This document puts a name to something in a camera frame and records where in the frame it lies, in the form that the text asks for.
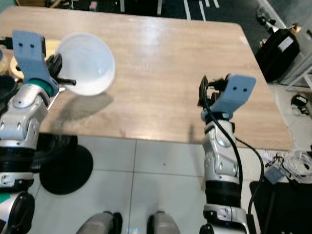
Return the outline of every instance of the robot feet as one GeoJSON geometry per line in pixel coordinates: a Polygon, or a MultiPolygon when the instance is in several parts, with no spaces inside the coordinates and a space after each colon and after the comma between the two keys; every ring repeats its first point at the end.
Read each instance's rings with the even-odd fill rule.
{"type": "Polygon", "coordinates": [[[146,234],[180,234],[180,230],[170,215],[158,211],[149,217],[146,234]]]}
{"type": "Polygon", "coordinates": [[[76,234],[120,234],[121,228],[121,214],[104,211],[89,218],[76,234]]]}

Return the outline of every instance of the white plastic bowl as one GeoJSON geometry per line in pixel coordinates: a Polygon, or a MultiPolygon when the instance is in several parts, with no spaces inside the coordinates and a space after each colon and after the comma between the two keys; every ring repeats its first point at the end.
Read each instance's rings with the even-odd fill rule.
{"type": "Polygon", "coordinates": [[[75,79],[76,85],[66,85],[70,91],[93,96],[107,90],[115,78],[115,60],[109,47],[88,33],[66,36],[56,49],[62,55],[60,78],[75,79]]]}

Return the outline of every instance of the sticker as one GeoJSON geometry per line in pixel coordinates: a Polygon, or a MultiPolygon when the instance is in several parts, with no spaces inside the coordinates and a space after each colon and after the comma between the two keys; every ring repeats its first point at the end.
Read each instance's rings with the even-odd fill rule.
{"type": "Polygon", "coordinates": [[[284,50],[286,50],[292,43],[293,39],[291,37],[286,37],[286,39],[279,44],[278,48],[281,52],[284,52],[284,50]]]}
{"type": "Polygon", "coordinates": [[[3,203],[4,201],[10,199],[11,196],[9,194],[0,194],[0,203],[3,203]]]}

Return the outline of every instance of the black bag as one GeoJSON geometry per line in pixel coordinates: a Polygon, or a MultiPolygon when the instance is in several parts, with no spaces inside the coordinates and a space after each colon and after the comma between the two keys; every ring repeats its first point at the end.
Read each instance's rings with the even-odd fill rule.
{"type": "Polygon", "coordinates": [[[288,29],[279,29],[258,50],[255,58],[267,82],[279,78],[299,54],[299,43],[288,29]]]}

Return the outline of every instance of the white floor tile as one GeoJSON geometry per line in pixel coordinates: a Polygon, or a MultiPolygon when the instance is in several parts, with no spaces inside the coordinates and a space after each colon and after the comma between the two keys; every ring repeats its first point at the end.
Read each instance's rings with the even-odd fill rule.
{"type": "MultiPolygon", "coordinates": [[[[257,150],[261,157],[263,157],[264,150],[257,150]]],[[[247,148],[238,149],[240,160],[243,167],[244,180],[259,180],[261,173],[261,164],[257,155],[247,148]]]]}
{"type": "MultiPolygon", "coordinates": [[[[256,154],[239,148],[245,180],[258,180],[260,162],[256,154]]],[[[203,176],[204,150],[201,145],[138,140],[135,172],[203,176]]]]}
{"type": "Polygon", "coordinates": [[[283,119],[292,135],[294,147],[310,151],[312,144],[312,119],[283,115],[283,119]]]}
{"type": "Polygon", "coordinates": [[[282,115],[294,115],[291,109],[291,99],[294,95],[302,93],[302,91],[311,92],[309,89],[297,89],[296,91],[287,91],[285,85],[270,84],[272,95],[275,99],[277,107],[282,115]]]}
{"type": "Polygon", "coordinates": [[[94,169],[133,171],[135,140],[78,136],[78,144],[91,152],[94,169]]]}
{"type": "Polygon", "coordinates": [[[200,144],[138,140],[135,172],[203,176],[204,157],[200,144]]]}
{"type": "Polygon", "coordinates": [[[53,195],[42,186],[30,234],[75,234],[92,215],[121,212],[126,233],[129,222],[132,173],[93,171],[87,183],[69,195],[53,195]]]}
{"type": "Polygon", "coordinates": [[[173,217],[182,234],[199,233],[205,200],[196,177],[135,173],[129,233],[146,234],[148,217],[159,210],[173,217]]]}

